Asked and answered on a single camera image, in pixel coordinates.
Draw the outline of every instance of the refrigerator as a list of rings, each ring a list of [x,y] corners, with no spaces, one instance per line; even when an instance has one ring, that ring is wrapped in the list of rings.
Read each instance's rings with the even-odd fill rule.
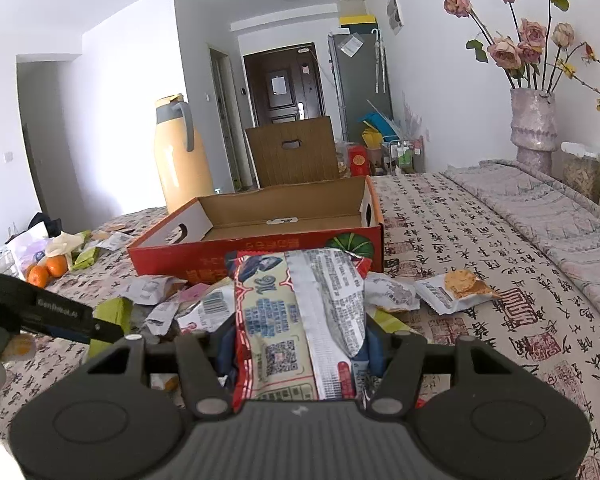
[[[382,91],[382,67],[379,70],[379,88],[376,93],[376,35],[357,36],[363,43],[353,56],[348,56],[339,48],[349,34],[330,35],[329,50],[344,139],[364,144],[362,132],[367,126],[359,120],[374,111],[367,100],[390,119],[393,119],[394,115],[388,77],[386,92]]]

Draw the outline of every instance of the yellow thermos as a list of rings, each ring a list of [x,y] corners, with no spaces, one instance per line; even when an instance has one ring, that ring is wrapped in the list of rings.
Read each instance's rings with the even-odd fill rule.
[[[213,181],[202,138],[182,94],[156,101],[155,108],[155,163],[167,210],[173,213],[192,198],[213,194]]]

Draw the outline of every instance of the barcode label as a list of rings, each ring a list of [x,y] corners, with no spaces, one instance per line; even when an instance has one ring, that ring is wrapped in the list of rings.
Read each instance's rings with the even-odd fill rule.
[[[429,283],[425,283],[424,286],[426,286],[429,292],[438,298],[444,306],[449,308],[451,298],[443,290],[439,287],[429,285]]]
[[[207,316],[217,316],[218,314],[229,314],[229,307],[222,297],[222,291],[216,290],[202,300],[202,310]]]

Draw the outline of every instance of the white jar lid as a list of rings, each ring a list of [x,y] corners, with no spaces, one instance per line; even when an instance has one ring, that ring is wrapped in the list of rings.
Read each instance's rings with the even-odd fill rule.
[[[565,153],[570,153],[571,155],[579,156],[580,158],[585,156],[588,158],[595,158],[600,162],[600,148],[593,148],[592,146],[579,144],[577,142],[563,142],[560,148]]]

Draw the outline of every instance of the floral vase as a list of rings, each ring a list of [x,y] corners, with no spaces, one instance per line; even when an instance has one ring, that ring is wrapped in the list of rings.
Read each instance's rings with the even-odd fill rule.
[[[516,160],[551,175],[551,154],[559,147],[554,95],[512,88],[511,111],[511,142],[518,147]]]

